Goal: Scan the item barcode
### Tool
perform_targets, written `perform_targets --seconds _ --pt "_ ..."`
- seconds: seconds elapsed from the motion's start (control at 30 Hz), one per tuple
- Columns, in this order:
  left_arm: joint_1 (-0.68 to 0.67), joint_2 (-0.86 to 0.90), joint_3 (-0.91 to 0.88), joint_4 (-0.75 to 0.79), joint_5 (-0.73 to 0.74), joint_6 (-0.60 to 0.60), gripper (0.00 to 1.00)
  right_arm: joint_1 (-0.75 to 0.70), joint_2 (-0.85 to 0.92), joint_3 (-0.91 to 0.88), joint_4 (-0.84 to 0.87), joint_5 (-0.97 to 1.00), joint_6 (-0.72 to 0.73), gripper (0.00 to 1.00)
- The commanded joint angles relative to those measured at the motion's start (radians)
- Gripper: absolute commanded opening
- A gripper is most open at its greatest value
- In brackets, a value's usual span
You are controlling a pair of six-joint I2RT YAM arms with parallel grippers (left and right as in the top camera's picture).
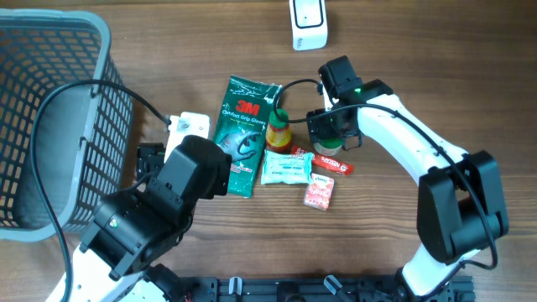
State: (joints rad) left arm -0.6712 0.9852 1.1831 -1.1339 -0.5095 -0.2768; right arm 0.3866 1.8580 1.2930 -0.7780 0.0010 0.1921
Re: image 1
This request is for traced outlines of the green lid jar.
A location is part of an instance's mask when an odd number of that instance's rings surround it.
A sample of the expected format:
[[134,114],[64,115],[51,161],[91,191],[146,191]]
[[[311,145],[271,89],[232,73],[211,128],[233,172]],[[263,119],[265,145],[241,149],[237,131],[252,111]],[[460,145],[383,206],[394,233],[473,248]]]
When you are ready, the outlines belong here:
[[324,156],[334,156],[341,151],[343,140],[341,138],[323,139],[314,143],[315,151]]

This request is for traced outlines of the red sachet pack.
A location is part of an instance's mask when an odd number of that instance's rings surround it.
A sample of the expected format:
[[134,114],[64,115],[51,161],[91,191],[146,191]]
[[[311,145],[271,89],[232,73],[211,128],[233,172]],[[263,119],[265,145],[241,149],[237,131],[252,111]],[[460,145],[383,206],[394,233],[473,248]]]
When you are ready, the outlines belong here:
[[334,159],[332,157],[318,154],[316,152],[310,151],[308,149],[302,148],[297,145],[293,145],[291,147],[291,154],[306,154],[306,153],[313,154],[312,164],[319,168],[323,168],[331,172],[342,174],[342,175],[349,175],[354,171],[354,166],[351,164]]

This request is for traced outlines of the sriracha bottle green cap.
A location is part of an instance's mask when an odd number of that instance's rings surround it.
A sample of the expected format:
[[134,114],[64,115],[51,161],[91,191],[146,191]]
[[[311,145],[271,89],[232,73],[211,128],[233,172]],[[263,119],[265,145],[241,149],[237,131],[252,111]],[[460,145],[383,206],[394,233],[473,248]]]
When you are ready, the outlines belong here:
[[291,150],[292,134],[287,119],[288,114],[283,109],[270,113],[265,134],[266,149],[281,154]]

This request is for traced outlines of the mint green wipes packet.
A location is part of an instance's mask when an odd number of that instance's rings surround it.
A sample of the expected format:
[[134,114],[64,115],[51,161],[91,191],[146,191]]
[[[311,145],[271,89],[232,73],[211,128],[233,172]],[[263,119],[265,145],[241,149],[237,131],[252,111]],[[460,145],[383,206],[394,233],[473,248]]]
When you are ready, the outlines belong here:
[[313,158],[313,153],[278,154],[266,150],[261,184],[311,184],[313,182],[311,176]]

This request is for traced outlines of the red white tissue packet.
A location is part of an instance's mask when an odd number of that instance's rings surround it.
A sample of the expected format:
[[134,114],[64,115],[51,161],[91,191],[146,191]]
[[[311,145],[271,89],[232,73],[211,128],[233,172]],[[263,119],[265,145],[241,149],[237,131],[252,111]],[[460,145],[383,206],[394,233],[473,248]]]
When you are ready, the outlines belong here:
[[303,203],[306,206],[327,211],[330,205],[335,180],[315,173],[311,174],[311,178],[312,182],[308,184],[306,188]]

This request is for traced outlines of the green 3M gloves packet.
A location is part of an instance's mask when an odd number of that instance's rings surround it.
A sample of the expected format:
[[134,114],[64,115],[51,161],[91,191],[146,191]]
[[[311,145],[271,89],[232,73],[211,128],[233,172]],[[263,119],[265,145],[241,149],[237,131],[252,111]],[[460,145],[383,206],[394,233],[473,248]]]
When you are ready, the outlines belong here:
[[265,135],[281,86],[230,77],[212,141],[232,156],[227,191],[250,198],[265,148]]

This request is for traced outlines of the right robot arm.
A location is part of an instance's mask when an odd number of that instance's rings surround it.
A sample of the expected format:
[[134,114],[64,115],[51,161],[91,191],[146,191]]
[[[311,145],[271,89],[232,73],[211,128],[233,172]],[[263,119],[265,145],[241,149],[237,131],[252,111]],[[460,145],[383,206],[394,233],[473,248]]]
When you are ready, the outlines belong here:
[[321,80],[325,106],[306,115],[310,139],[368,136],[385,148],[418,186],[420,247],[374,294],[398,301],[457,301],[454,277],[468,265],[498,265],[496,241],[508,233],[508,213],[496,159],[468,153],[410,113],[381,80],[356,76]]

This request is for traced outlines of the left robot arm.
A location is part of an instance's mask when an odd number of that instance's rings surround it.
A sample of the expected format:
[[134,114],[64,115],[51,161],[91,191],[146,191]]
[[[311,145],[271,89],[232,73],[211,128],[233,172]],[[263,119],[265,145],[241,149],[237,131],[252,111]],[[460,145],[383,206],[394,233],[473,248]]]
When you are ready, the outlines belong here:
[[232,157],[211,140],[188,135],[159,172],[97,203],[69,271],[50,301],[184,301],[190,284],[154,260],[176,247],[193,223],[196,202],[227,193]]

